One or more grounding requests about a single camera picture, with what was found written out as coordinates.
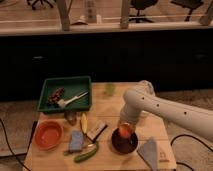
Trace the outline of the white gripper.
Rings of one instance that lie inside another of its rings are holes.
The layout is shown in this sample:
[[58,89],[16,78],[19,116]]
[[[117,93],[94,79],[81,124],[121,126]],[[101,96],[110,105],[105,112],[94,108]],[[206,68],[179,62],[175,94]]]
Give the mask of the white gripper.
[[132,126],[136,126],[141,114],[141,109],[134,108],[125,104],[120,111],[120,123],[128,123]]

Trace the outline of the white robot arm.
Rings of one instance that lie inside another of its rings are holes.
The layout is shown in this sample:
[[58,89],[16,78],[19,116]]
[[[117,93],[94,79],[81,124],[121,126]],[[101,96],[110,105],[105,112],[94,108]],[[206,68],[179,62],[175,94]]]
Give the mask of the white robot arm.
[[213,142],[213,111],[194,107],[155,95],[151,82],[142,80],[123,95],[120,121],[136,125],[142,111],[155,114]]

